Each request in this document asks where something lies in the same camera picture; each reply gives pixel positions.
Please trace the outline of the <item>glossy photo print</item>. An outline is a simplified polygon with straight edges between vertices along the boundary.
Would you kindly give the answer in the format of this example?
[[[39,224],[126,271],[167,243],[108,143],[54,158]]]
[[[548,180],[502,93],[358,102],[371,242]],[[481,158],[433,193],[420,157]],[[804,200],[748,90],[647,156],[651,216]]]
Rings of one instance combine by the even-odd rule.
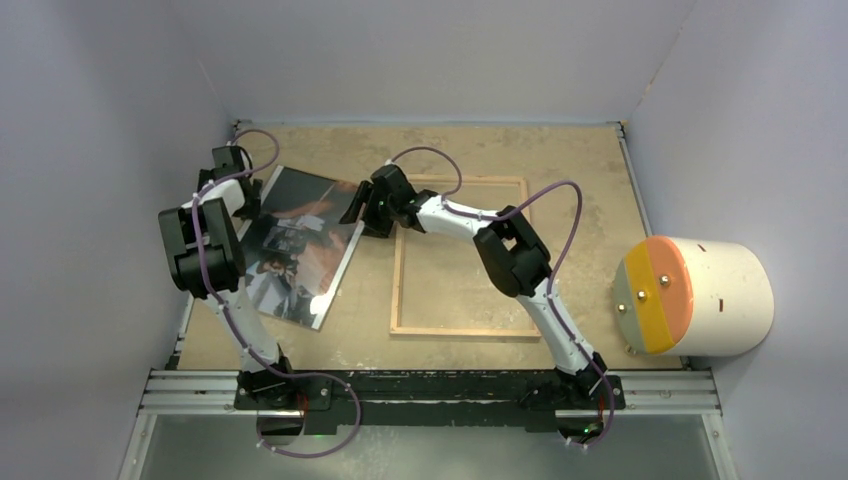
[[[358,185],[278,167],[262,192],[258,218],[245,226],[246,291],[278,320],[319,330],[362,227],[340,219]]]

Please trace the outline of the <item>wooden picture frame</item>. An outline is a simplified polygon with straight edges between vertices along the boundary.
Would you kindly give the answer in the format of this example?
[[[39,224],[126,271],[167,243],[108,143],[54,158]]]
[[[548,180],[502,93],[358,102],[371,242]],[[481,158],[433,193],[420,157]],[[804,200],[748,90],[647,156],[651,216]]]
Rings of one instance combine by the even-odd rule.
[[[528,185],[520,176],[472,176],[471,185],[516,187],[519,198],[524,201],[529,198]],[[402,320],[402,296],[405,261],[406,234],[401,227],[395,229],[394,269],[392,279],[392,300],[390,307],[389,333],[393,336],[404,337],[451,337],[475,341],[508,340],[508,341],[538,341],[541,333],[535,326],[529,329],[494,329],[494,328],[435,328],[435,327],[404,327]]]

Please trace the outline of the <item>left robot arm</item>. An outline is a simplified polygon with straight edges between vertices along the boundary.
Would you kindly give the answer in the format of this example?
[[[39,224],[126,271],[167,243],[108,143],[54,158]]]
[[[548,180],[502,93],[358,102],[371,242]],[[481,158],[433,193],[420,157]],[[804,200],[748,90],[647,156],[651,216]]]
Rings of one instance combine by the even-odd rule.
[[[260,180],[247,151],[236,145],[212,151],[214,167],[199,174],[185,204],[158,214],[171,278],[180,291],[209,306],[238,349],[240,391],[284,409],[297,399],[298,382],[278,342],[265,328],[247,292],[247,264],[234,219],[254,220]]]

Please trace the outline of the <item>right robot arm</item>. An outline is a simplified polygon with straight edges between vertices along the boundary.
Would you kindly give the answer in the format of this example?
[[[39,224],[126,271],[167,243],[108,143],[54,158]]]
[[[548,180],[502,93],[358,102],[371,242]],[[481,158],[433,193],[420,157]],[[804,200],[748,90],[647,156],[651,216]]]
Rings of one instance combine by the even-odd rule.
[[[612,384],[601,355],[579,332],[556,291],[561,263],[551,259],[523,215],[529,204],[500,211],[462,205],[447,194],[415,189],[400,167],[386,163],[359,184],[340,221],[362,222],[365,234],[377,238],[399,226],[473,244],[493,286],[517,300],[539,330],[563,378],[564,399],[584,407],[599,396],[601,386]]]

